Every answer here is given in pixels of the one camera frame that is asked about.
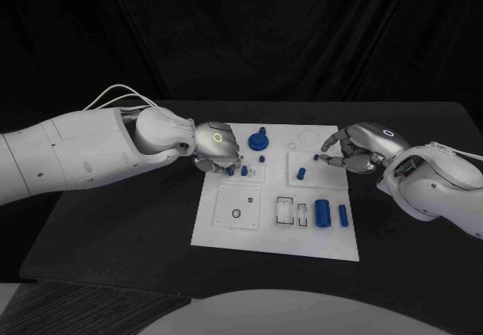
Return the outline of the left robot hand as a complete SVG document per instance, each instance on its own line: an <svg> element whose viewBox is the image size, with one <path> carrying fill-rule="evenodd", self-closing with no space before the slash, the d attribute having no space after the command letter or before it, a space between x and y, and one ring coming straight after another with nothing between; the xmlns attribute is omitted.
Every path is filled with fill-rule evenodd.
<svg viewBox="0 0 483 335"><path fill-rule="evenodd" d="M216 121L195 127L193 163L203 172L234 175L242 165L239 146L232 127Z"/></svg>

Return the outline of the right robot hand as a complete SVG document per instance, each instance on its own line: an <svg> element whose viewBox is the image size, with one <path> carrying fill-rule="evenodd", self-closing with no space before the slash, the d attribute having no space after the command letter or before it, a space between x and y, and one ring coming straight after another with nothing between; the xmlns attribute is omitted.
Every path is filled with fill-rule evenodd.
<svg viewBox="0 0 483 335"><path fill-rule="evenodd" d="M334 144L340 144L343 157L326 154ZM394 130L375 123L360 122L332 134L316 157L327 165L345 168L349 172L370 174L378 166L386 168L409 148L409 143Z"/></svg>

